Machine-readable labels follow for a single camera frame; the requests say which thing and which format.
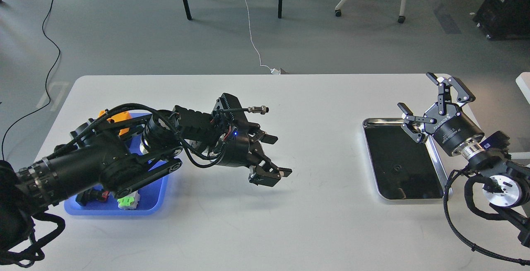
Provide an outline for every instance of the white cable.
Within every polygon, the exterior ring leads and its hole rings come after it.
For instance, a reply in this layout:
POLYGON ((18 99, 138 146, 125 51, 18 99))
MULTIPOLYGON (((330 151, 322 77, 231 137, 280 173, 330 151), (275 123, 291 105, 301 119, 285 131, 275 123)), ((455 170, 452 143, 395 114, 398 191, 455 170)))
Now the white cable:
POLYGON ((267 67, 271 72, 273 69, 271 69, 269 66, 266 66, 264 64, 261 63, 261 55, 260 55, 260 52, 258 52, 258 49, 256 48, 256 46, 254 45, 254 41, 252 40, 252 30, 250 29, 250 10, 248 9, 248 3, 246 3, 246 0, 245 0, 245 5, 246 5, 246 14, 248 15, 248 33, 250 33, 250 42, 252 43, 252 46, 254 47, 254 49, 256 50, 256 53, 258 53, 258 57, 260 59, 260 66, 264 66, 264 67, 267 67))

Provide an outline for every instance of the cable connector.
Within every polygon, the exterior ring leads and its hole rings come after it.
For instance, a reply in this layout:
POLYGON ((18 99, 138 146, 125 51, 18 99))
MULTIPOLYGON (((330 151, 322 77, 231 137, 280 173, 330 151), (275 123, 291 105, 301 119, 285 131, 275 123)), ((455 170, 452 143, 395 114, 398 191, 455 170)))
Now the cable connector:
POLYGON ((268 107, 265 107, 265 106, 261 106, 261 107, 248 107, 247 108, 247 111, 249 113, 260 113, 262 115, 265 115, 269 112, 269 108, 268 107))

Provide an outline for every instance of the black cabinet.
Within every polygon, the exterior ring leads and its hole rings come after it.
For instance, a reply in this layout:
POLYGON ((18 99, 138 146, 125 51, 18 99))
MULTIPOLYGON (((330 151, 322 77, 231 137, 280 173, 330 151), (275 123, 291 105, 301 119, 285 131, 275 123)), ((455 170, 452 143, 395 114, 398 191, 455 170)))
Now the black cabinet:
POLYGON ((473 21, 488 39, 530 38, 530 0, 485 0, 473 21))

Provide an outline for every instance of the black robotic arm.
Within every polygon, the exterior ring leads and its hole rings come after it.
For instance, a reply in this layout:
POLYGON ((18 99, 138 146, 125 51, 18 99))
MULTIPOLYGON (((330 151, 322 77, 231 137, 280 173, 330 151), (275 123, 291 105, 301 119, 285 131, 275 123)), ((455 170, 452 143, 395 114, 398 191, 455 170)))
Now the black robotic arm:
POLYGON ((70 142, 17 173, 8 162, 0 161, 0 265, 29 267, 44 259, 42 247, 65 227, 62 218, 45 212, 49 205, 58 205, 96 184, 115 198, 127 196, 180 168, 182 161, 177 156, 182 150, 197 167, 247 167, 250 183, 274 186, 292 170, 276 166, 265 156, 261 143, 274 144, 278 137, 248 122, 245 115, 268 111, 265 106, 243 108, 235 96, 226 93, 210 114, 180 106, 154 110, 128 103, 88 120, 70 133, 70 142), (151 114, 112 120, 131 110, 151 114), (128 131, 120 135, 121 130, 128 131), (142 154, 131 153, 127 146, 138 135, 142 154), (194 156, 208 163, 198 163, 194 156), (33 218, 55 222, 57 229, 37 241, 33 218), (19 253, 9 251, 26 239, 30 247, 19 253))
POLYGON ((484 132, 462 111, 462 106, 474 101, 475 96, 460 79, 436 77, 432 73, 426 75, 438 86, 438 100, 422 116, 414 116, 404 103, 397 106, 403 111, 401 128, 414 141, 423 143, 430 135, 447 155, 462 155, 469 162, 464 169, 453 171, 445 187, 443 201, 450 227, 473 251, 530 265, 530 260, 500 256, 475 245, 453 226, 447 210, 448 191, 459 175, 465 175, 468 180, 464 196, 470 211, 487 220, 509 221, 520 231, 518 238, 522 245, 530 247, 530 218, 512 209, 530 201, 530 168, 511 161, 508 153, 510 138, 501 131, 482 140, 484 132), (456 103, 452 101, 451 88, 458 94, 456 103), (482 184, 483 195, 496 213, 486 213, 475 206, 473 185, 477 183, 482 184))

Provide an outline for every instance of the orange object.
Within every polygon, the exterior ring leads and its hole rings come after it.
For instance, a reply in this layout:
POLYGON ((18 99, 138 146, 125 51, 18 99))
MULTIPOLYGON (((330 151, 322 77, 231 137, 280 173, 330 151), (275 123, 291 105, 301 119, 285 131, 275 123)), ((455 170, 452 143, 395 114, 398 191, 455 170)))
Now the orange object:
MULTIPOLYGON (((98 117, 101 117, 105 114, 105 111, 100 111, 100 114, 98 117)), ((131 119, 132 116, 131 114, 129 114, 128 111, 124 111, 124 112, 121 112, 119 114, 116 114, 110 118, 108 118, 107 120, 110 121, 110 120, 113 120, 114 122, 120 122, 120 121, 123 121, 123 120, 128 120, 128 119, 131 119)), ((124 128, 122 130, 120 130, 120 135, 123 135, 124 133, 127 133, 129 131, 129 128, 124 128)))

